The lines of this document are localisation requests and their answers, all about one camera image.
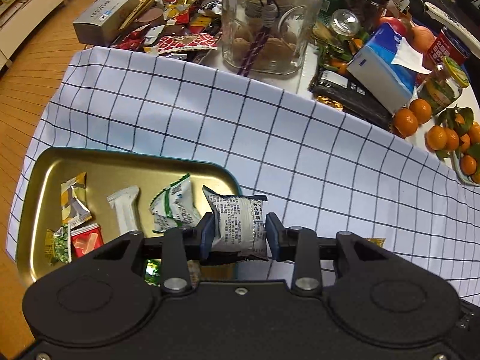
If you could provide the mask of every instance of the pickle jar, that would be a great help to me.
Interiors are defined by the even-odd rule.
[[[417,94],[426,100],[433,115],[447,108],[469,85],[469,79],[462,68],[451,57],[444,56],[418,87]]]
[[[259,17],[251,17],[248,13],[251,7],[261,10],[265,1],[222,0],[222,55],[236,68],[242,65],[251,43],[263,26]],[[277,18],[252,69],[277,74],[289,74],[300,69],[322,1],[274,0],[278,7]]]

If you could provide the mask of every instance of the screw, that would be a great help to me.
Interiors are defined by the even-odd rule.
[[[235,292],[239,295],[245,295],[248,292],[248,290],[245,287],[238,287],[238,288],[235,288]]]
[[[184,290],[187,286],[187,281],[180,277],[171,277],[163,282],[165,288],[168,288],[170,291],[181,291]]]
[[[300,279],[295,280],[295,285],[300,288],[301,290],[311,291],[315,290],[320,283],[317,279],[312,277],[301,277]]]

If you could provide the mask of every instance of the gold tray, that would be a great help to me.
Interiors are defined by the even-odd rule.
[[[81,172],[86,172],[87,206],[102,228],[105,243],[120,235],[107,196],[130,185],[140,187],[138,213],[146,237],[158,236],[152,232],[153,216],[148,209],[152,198],[186,173],[191,175],[193,201],[201,215],[211,211],[202,192],[204,184],[222,195],[240,193],[234,177],[213,163],[115,151],[47,149],[33,168],[20,220],[17,267],[27,285],[63,265],[49,266],[44,255],[45,234],[48,228],[56,230],[62,225],[61,183]]]

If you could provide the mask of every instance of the apple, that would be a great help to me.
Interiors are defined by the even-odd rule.
[[[399,33],[401,36],[407,35],[407,29],[399,19],[396,19],[395,17],[390,17],[390,16],[383,16],[378,21],[378,25],[381,25],[383,23],[390,24],[392,28],[395,30],[395,32]]]

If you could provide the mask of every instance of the screw head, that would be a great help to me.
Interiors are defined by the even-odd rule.
[[[320,283],[317,279],[312,277],[301,277],[300,279],[295,280],[295,285],[301,290],[311,291],[315,290]]]
[[[235,288],[235,292],[239,295],[245,295],[248,292],[248,290],[245,287],[238,287],[238,288]]]
[[[180,277],[171,277],[165,280],[163,285],[170,291],[181,291],[187,287],[187,281]]]
[[[35,360],[50,360],[50,356],[46,353],[39,353],[35,356]]]

